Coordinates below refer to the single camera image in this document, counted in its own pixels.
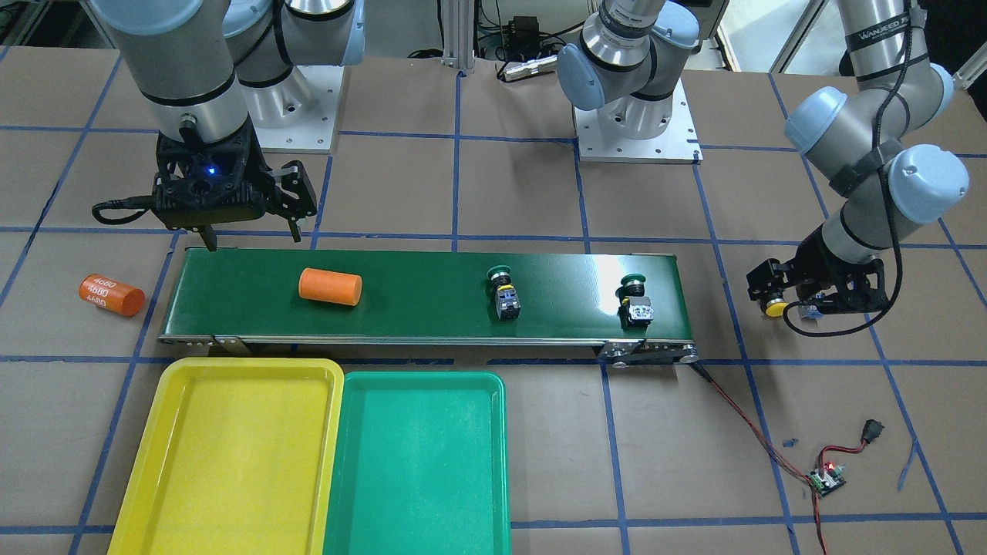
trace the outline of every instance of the green conveyor belt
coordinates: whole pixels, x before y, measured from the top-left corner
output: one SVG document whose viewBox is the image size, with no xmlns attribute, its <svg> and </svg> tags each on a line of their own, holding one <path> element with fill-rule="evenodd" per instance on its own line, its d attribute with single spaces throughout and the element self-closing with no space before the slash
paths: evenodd
<svg viewBox="0 0 987 555">
<path fill-rule="evenodd" d="M 517 320 L 496 319 L 487 270 L 511 267 Z M 355 307 L 298 296 L 305 268 L 363 277 Z M 624 330 L 615 295 L 626 274 L 647 277 L 654 321 Z M 246 343 L 599 345 L 692 342 L 673 256 L 524 255 L 189 249 L 161 332 L 164 341 L 236 337 Z"/>
</svg>

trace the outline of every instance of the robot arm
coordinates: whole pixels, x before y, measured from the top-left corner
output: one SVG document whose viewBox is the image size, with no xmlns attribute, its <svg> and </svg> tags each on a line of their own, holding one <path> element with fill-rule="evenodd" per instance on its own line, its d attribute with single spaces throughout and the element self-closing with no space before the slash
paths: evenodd
<svg viewBox="0 0 987 555">
<path fill-rule="evenodd" d="M 212 224 L 267 212 L 287 219 L 300 241 L 296 222 L 315 215 L 317 198 L 301 162 L 279 171 L 267 166 L 245 95 L 287 80 L 295 62 L 358 62 L 362 0 L 274 4 L 93 0 L 160 130 L 151 195 L 101 202 L 93 206 L 98 221 L 122 224 L 152 211 L 169 229 L 199 233 L 214 250 Z M 339 39 L 317 40 L 340 29 L 350 31 L 338 34 L 342 47 L 333 43 Z M 139 211 L 114 219 L 103 215 L 108 209 Z"/>
<path fill-rule="evenodd" d="M 847 201 L 794 258 L 769 259 L 747 275 L 751 300 L 769 316 L 784 314 L 789 287 L 817 315 L 886 311 L 876 256 L 936 221 L 969 186 L 953 154 L 929 144 L 905 149 L 899 141 L 941 113 L 952 96 L 949 74 L 929 63 L 924 12 L 906 10 L 902 0 L 837 4 L 861 92 L 851 98 L 832 87 L 817 91 L 792 113 L 785 134 Z M 824 294 L 831 287 L 836 291 Z"/>
<path fill-rule="evenodd" d="M 608 107 L 622 135 L 652 138 L 672 115 L 672 93 L 699 44 L 692 13 L 665 0 L 606 0 L 559 53 L 559 82 L 584 111 Z"/>
</svg>

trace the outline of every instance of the light blue joint cap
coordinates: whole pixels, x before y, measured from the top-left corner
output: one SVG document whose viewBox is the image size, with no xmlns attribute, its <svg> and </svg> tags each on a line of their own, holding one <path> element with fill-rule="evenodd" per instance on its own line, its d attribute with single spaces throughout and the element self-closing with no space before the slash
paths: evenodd
<svg viewBox="0 0 987 555">
<path fill-rule="evenodd" d="M 966 196 L 970 176 L 951 152 L 934 144 L 917 144 L 891 162 L 891 197 L 915 223 L 932 223 Z"/>
<path fill-rule="evenodd" d="M 349 28 L 349 41 L 342 54 L 342 65 L 357 65 L 363 61 L 366 49 L 366 30 L 363 25 L 363 0 L 353 0 L 353 25 Z"/>
<path fill-rule="evenodd" d="M 949 75 L 949 72 L 946 71 L 944 67 L 938 63 L 930 63 L 929 65 L 931 65 L 932 68 L 936 70 L 936 73 L 939 73 L 940 78 L 943 79 L 943 101 L 939 103 L 939 109 L 936 110 L 936 113 L 929 118 L 929 120 L 932 120 L 941 114 L 943 110 L 949 106 L 949 103 L 952 102 L 953 84 L 952 75 Z"/>
<path fill-rule="evenodd" d="M 181 27 L 202 6 L 203 0 L 92 0 L 103 23 L 127 33 L 150 37 Z"/>
<path fill-rule="evenodd" d="M 223 37 L 239 35 L 270 10 L 270 0 L 233 0 L 223 18 Z"/>
<path fill-rule="evenodd" d="M 847 95 L 833 87 L 819 89 L 789 116 L 785 122 L 785 136 L 798 152 L 805 154 L 819 142 L 846 102 Z"/>
<path fill-rule="evenodd" d="M 603 85 L 593 69 L 593 64 L 578 46 L 566 44 L 559 52 L 556 73 L 566 98 L 580 110 L 590 111 L 602 108 L 604 104 Z"/>
<path fill-rule="evenodd" d="M 665 2 L 652 30 L 665 42 L 691 50 L 699 38 L 699 21 L 687 8 Z"/>
</svg>

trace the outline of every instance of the yellow tray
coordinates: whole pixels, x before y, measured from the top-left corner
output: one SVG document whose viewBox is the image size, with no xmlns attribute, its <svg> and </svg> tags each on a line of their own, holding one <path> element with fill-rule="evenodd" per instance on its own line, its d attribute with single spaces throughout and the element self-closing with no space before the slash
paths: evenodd
<svg viewBox="0 0 987 555">
<path fill-rule="evenodd" d="M 342 384 L 324 359 L 173 363 L 109 555 L 321 555 Z"/>
</svg>

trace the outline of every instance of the metal base plate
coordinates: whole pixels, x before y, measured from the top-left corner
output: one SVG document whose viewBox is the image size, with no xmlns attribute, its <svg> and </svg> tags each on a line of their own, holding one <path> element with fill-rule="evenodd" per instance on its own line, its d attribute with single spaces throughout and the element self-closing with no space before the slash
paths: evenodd
<svg viewBox="0 0 987 555">
<path fill-rule="evenodd" d="M 575 112 L 579 157 L 585 162 L 635 162 L 642 164 L 693 164 L 703 160 L 692 113 L 682 81 L 673 93 L 675 109 L 665 132 L 645 140 L 621 136 L 617 124 L 600 118 L 597 111 Z"/>
<path fill-rule="evenodd" d="M 319 105 L 295 125 L 257 127 L 264 152 L 329 154 L 335 150 L 344 68 L 336 65 L 300 65 Z"/>
</svg>

